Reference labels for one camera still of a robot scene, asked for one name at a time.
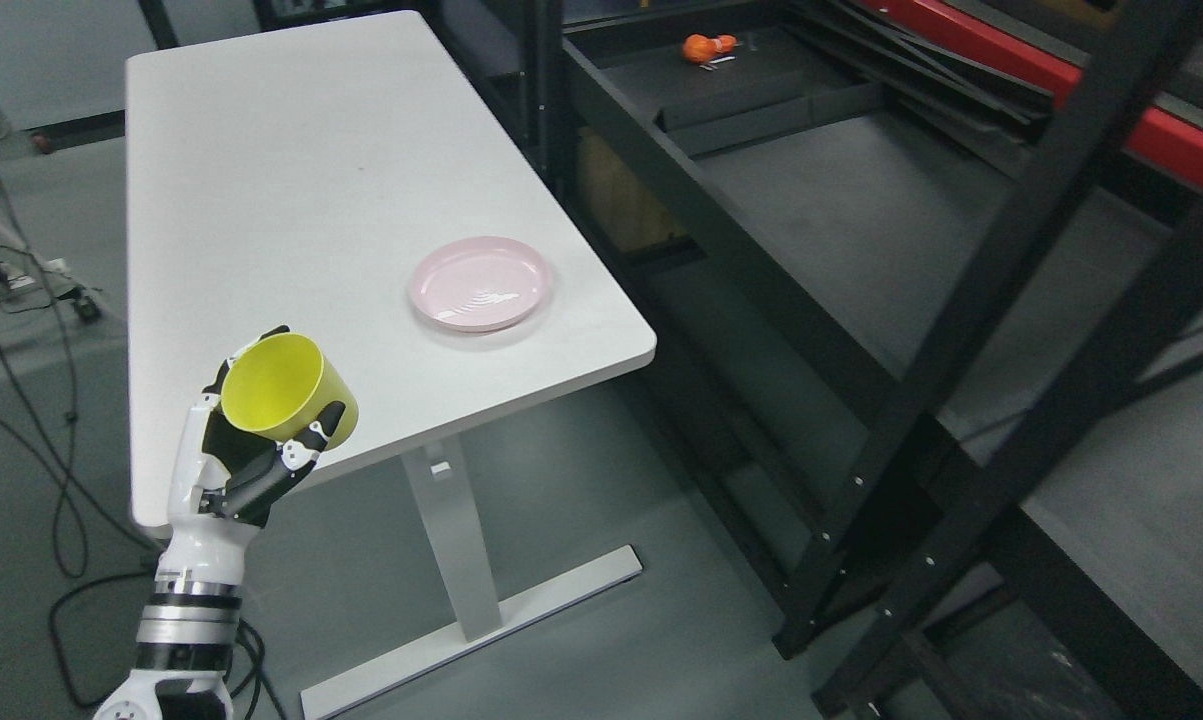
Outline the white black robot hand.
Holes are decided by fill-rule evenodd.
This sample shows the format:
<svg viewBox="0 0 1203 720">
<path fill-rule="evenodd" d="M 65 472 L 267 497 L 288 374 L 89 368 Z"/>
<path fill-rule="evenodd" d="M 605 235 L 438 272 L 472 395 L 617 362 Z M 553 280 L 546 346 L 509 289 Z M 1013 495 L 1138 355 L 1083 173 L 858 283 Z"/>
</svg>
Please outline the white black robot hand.
<svg viewBox="0 0 1203 720">
<path fill-rule="evenodd" d="M 223 359 L 189 407 L 167 493 L 171 537 L 156 575 L 171 571 L 177 578 L 239 585 L 245 547 L 266 526 L 273 502 L 307 480 L 321 456 L 333 450 L 327 445 L 345 413 L 340 401 L 331 401 L 318 419 L 280 442 L 239 430 L 223 413 L 223 379 L 237 355 L 280 332 L 295 331 L 277 325 Z"/>
</svg>

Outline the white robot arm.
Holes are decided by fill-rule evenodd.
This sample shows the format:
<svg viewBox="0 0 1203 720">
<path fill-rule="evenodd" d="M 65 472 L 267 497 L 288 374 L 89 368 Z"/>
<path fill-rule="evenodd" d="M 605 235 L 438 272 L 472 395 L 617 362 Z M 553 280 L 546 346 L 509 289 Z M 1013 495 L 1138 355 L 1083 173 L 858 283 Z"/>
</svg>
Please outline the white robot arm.
<svg viewBox="0 0 1203 720">
<path fill-rule="evenodd" d="M 159 571 L 136 629 L 134 667 L 93 718 L 235 718 L 226 676 L 241 606 L 235 584 Z"/>
</svg>

